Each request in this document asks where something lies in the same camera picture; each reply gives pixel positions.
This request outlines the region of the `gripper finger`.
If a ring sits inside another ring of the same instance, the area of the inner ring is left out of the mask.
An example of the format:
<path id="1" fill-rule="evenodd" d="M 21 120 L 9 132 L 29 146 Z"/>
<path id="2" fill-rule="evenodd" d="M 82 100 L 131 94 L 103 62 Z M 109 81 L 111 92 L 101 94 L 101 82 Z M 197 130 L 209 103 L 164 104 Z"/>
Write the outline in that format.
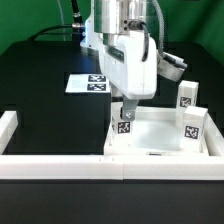
<path id="1" fill-rule="evenodd" d="M 123 105 L 121 107 L 121 119 L 123 121 L 133 121 L 135 119 L 135 111 L 138 105 L 137 100 L 123 97 Z"/>

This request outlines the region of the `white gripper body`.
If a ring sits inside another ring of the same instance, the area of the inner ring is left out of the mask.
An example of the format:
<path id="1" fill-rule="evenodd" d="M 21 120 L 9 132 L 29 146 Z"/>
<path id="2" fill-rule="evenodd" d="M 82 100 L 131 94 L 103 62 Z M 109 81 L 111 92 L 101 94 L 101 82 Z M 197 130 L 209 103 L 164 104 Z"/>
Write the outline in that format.
<path id="1" fill-rule="evenodd" d="M 143 52 L 144 33 L 137 31 L 131 31 L 129 36 L 119 35 L 115 47 L 99 47 L 101 73 L 132 100 L 151 99 L 157 89 L 157 49 L 152 38 L 145 62 Z"/>

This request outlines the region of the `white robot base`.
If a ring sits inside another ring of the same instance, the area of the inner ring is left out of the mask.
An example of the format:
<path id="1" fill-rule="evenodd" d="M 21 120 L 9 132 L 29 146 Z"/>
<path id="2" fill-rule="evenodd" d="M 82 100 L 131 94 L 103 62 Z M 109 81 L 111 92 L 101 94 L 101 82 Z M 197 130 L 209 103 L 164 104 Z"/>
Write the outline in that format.
<path id="1" fill-rule="evenodd" d="M 94 21 L 88 18 L 85 22 L 85 37 L 80 43 L 81 51 L 88 55 L 98 55 L 99 36 L 94 32 Z"/>

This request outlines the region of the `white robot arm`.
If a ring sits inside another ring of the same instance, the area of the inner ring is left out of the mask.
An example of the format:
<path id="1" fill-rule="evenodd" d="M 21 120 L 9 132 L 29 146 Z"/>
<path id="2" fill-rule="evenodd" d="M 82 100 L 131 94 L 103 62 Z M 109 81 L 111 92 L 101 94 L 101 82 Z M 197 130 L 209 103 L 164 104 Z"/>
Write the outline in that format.
<path id="1" fill-rule="evenodd" d="M 178 81 L 187 68 L 164 51 L 164 19 L 157 0 L 91 0 L 81 49 L 99 57 L 100 70 L 123 96 L 121 119 L 154 97 L 159 75 Z"/>

